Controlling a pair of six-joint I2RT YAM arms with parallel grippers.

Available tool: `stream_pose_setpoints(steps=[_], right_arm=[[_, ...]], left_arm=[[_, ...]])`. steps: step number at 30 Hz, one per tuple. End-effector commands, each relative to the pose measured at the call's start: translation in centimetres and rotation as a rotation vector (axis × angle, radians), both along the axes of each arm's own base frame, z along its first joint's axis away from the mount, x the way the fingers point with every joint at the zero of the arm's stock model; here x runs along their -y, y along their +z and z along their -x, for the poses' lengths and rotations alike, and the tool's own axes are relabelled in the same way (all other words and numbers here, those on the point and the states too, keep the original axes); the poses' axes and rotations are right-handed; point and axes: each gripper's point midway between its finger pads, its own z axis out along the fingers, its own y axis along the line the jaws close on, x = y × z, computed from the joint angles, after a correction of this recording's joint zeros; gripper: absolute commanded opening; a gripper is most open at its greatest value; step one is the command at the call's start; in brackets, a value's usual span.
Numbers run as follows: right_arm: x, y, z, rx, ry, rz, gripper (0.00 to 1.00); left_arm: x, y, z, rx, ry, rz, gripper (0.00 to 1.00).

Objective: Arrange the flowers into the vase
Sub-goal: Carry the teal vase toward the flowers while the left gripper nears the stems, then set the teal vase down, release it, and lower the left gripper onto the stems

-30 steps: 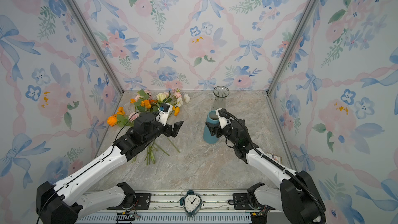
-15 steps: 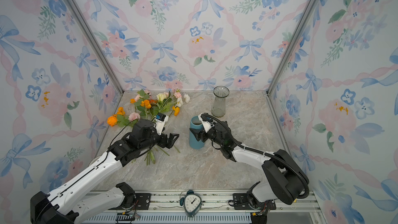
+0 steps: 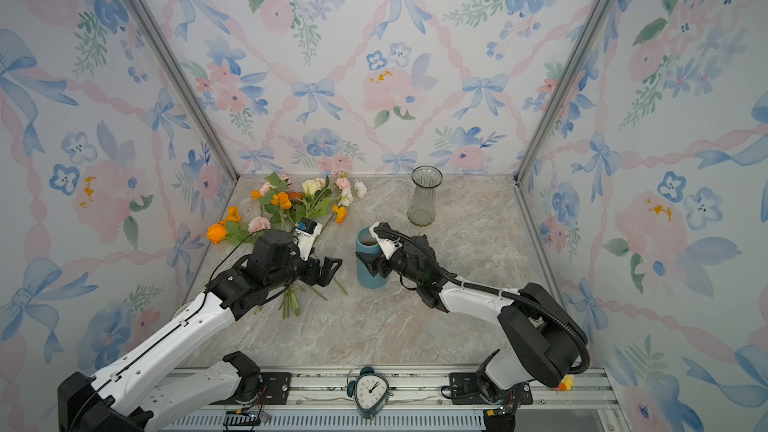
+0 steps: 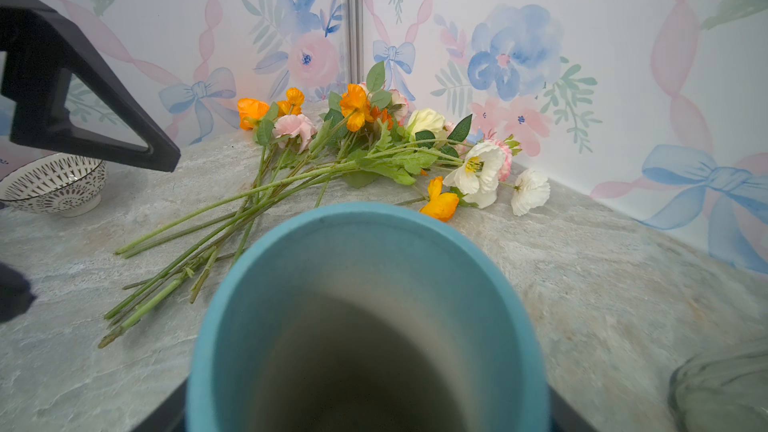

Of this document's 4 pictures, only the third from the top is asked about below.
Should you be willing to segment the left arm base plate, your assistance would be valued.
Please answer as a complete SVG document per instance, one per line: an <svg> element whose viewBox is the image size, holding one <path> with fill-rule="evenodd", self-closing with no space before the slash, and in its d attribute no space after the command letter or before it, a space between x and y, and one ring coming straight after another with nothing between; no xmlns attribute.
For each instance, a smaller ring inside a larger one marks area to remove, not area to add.
<svg viewBox="0 0 768 432"><path fill-rule="evenodd" d="M286 405L293 375L289 372L262 372L246 378L235 392L214 405Z"/></svg>

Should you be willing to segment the orange poppy flower stem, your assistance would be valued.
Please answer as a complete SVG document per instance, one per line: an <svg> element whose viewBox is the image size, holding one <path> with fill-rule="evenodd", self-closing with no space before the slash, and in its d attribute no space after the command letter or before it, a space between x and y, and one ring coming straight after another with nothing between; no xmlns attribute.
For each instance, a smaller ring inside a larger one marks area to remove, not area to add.
<svg viewBox="0 0 768 432"><path fill-rule="evenodd" d="M314 219L304 217L299 220L295 230L295 238L299 248L299 256L304 262L305 268L300 274L300 280L309 287L326 287L335 280L338 270L344 261L341 258L326 256L320 260L313 256L315 243L321 237L323 231L332 220L339 218L339 214L346 214L344 206L334 205L332 215L325 225L321 225Z"/></svg>

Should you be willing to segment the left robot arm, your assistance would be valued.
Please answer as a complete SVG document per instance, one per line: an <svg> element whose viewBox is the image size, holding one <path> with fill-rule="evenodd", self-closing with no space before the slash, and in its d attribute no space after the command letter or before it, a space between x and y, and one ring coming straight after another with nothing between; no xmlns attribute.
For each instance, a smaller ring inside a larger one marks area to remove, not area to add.
<svg viewBox="0 0 768 432"><path fill-rule="evenodd" d="M301 281L327 286L342 260L314 256L316 232L268 230L250 254L211 278L178 315L136 348L91 375L76 372L58 387L61 431L159 431L224 400L251 404L267 386L260 367L232 352L213 366L162 380L210 338Z"/></svg>

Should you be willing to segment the cream rose stem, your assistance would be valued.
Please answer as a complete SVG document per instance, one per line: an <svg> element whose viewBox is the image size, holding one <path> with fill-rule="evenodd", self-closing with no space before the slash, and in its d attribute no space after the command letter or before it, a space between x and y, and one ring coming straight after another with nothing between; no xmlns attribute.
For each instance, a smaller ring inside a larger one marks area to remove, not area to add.
<svg viewBox="0 0 768 432"><path fill-rule="evenodd" d="M304 217L309 217L311 219L313 218L310 215L310 212L312 211L312 208L315 204L315 194L325 187L326 187L325 179L310 178L302 182L301 185L298 186L295 190L290 189L288 191L285 191L285 192L298 192L304 195L304 198L295 208L292 208L290 210L280 209L282 224L286 230L294 234L295 226L301 218L304 218ZM299 316L300 306L299 306L298 299L296 297L296 290L299 288L300 286L294 283L294 284L291 284L288 287L287 291L284 293L282 303L280 305L280 310L281 310L283 319L288 319L291 316L296 316L296 317Z"/></svg>

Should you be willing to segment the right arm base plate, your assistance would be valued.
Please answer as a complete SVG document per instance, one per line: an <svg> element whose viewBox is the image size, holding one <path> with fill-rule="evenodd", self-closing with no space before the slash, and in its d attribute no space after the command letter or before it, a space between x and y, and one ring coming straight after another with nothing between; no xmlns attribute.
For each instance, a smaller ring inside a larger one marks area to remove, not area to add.
<svg viewBox="0 0 768 432"><path fill-rule="evenodd" d="M440 389L443 398L453 405L484 405L490 407L506 407L515 403L532 405L533 396L530 384L514 386L501 391L491 385L482 385L475 373L451 372L448 374L448 384Z"/></svg>

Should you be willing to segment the white ranunculus flower stem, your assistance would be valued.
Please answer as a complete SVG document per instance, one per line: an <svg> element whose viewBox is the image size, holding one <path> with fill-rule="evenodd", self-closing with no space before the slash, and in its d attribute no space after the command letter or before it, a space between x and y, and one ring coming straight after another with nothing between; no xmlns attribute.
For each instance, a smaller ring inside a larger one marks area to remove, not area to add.
<svg viewBox="0 0 768 432"><path fill-rule="evenodd" d="M323 226L324 233L333 224L342 224L350 213L350 208L358 199L363 199L367 194L367 186L360 180L352 181L351 188L341 190L331 180L326 187L315 194L315 204L310 215Z"/></svg>

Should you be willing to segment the teal ceramic vase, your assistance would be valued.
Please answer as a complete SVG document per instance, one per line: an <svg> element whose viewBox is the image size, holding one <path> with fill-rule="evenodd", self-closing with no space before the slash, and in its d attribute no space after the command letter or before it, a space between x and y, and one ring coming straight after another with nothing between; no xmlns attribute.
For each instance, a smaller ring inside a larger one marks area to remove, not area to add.
<svg viewBox="0 0 768 432"><path fill-rule="evenodd" d="M356 266L359 283L367 289L378 289L387 283L376 270L375 261L380 255L381 249L377 240L371 235L368 228L361 229L356 237Z"/></svg>

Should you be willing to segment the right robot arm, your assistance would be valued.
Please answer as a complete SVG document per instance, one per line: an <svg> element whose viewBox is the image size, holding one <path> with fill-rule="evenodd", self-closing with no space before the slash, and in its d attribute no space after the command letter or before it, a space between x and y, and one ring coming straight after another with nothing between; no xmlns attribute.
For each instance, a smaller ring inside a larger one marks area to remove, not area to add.
<svg viewBox="0 0 768 432"><path fill-rule="evenodd" d="M500 289L440 266L434 252L415 243L375 253L358 252L371 276L397 274L431 309L496 324L509 348L492 352L475 372L478 394L490 404L515 399L529 382L558 387L591 366L586 333L542 286Z"/></svg>

